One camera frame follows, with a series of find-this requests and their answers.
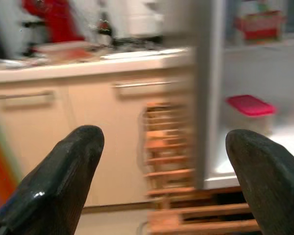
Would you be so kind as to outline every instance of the bottle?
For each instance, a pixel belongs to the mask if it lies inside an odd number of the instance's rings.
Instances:
[[[98,23],[98,42],[106,47],[110,47],[113,44],[113,29],[109,22],[106,12],[101,13],[101,18]]]

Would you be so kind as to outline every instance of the tiled floor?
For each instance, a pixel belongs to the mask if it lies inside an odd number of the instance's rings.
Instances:
[[[148,220],[149,210],[83,214],[75,235],[136,235],[137,227]],[[142,235],[148,234],[148,225]]]

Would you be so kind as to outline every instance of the pink lid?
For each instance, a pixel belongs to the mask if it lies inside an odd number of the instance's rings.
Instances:
[[[276,111],[274,106],[248,94],[229,97],[226,102],[240,113],[250,117],[272,115]]]

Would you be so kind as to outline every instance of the drawer handle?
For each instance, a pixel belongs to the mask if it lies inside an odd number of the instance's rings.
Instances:
[[[116,83],[114,84],[114,88],[128,88],[128,87],[144,87],[144,86],[154,86],[154,85],[167,85],[167,84],[174,84],[180,81],[157,81],[157,82],[137,82],[137,83]]]
[[[54,99],[54,92],[53,91],[45,91],[41,93],[35,94],[11,94],[11,95],[0,95],[0,100],[5,99],[15,99],[15,98],[26,98],[26,97],[35,97],[35,96],[49,96],[50,100]]]

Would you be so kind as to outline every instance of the plastic food container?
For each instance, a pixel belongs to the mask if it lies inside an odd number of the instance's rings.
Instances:
[[[246,129],[268,136],[272,133],[276,108],[252,95],[226,99],[228,123],[232,129]]]

